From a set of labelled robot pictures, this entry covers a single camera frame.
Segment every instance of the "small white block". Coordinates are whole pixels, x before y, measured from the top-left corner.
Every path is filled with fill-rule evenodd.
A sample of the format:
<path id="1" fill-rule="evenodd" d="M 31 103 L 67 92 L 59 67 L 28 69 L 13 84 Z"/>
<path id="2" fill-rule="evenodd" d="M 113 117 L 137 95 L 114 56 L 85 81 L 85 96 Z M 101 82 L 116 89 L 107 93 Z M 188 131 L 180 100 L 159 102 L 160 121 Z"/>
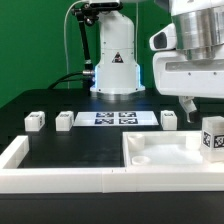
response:
<path id="1" fill-rule="evenodd" d="M 62 111 L 55 119 L 56 131 L 70 131 L 74 123 L 72 111 Z"/>
<path id="2" fill-rule="evenodd" d="M 224 118 L 204 117 L 202 120 L 202 156 L 210 162 L 224 161 Z"/>
<path id="3" fill-rule="evenodd" d="M 177 116 L 174 111 L 161 111 L 160 122 L 163 130 L 175 131 L 177 130 Z"/>
<path id="4" fill-rule="evenodd" d="M 25 118 L 26 131 L 40 131 L 45 124 L 45 113 L 42 111 L 32 112 Z"/>

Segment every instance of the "blue light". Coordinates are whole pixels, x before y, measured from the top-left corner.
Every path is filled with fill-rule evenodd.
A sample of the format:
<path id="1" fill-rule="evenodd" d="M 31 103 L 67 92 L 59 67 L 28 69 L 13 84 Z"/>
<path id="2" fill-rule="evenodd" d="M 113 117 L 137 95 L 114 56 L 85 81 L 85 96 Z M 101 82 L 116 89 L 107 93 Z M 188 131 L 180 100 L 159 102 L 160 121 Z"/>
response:
<path id="1" fill-rule="evenodd" d="M 141 87 L 141 69 L 140 66 L 138 66 L 138 86 Z"/>
<path id="2" fill-rule="evenodd" d="M 98 67 L 95 67 L 95 88 L 97 88 L 97 75 L 98 75 Z"/>

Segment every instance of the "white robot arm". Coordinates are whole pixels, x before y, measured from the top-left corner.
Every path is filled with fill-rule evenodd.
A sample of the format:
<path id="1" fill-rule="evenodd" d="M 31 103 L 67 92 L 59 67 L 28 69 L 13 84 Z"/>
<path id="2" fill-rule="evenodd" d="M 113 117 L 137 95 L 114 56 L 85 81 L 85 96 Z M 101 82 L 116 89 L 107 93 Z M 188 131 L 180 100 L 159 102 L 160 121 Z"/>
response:
<path id="1" fill-rule="evenodd" d="M 87 63 L 90 56 L 83 23 L 91 26 L 99 21 L 100 24 L 101 59 L 95 67 L 95 85 L 90 88 L 93 97 L 128 100 L 141 96 L 145 90 L 140 82 L 140 67 L 134 58 L 134 24 L 118 12 L 120 9 L 120 0 L 90 0 L 82 8 L 73 10 L 82 25 Z"/>
<path id="2" fill-rule="evenodd" d="M 224 0 L 157 0 L 172 24 L 150 38 L 156 87 L 194 121 L 194 97 L 224 98 Z"/>

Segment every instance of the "black cable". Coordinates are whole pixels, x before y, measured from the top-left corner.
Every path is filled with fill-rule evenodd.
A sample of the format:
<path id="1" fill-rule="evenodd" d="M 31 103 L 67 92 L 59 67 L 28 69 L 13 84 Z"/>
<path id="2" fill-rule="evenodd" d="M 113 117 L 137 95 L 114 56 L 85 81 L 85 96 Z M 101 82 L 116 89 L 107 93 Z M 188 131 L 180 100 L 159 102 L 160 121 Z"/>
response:
<path id="1" fill-rule="evenodd" d="M 62 76 L 60 79 L 58 79 L 57 81 L 55 81 L 54 83 L 52 83 L 48 89 L 53 89 L 59 82 L 67 79 L 67 78 L 70 78 L 72 76 L 76 76 L 76 75 L 82 75 L 82 71 L 79 71 L 79 72 L 73 72 L 73 73 L 69 73 L 68 75 L 65 75 L 65 76 Z"/>
<path id="2" fill-rule="evenodd" d="M 84 79 L 84 78 L 59 80 L 51 84 L 47 89 L 54 89 L 55 86 L 57 86 L 59 83 L 62 83 L 62 82 L 77 82 L 77 81 L 86 81 L 86 80 L 87 79 Z"/>

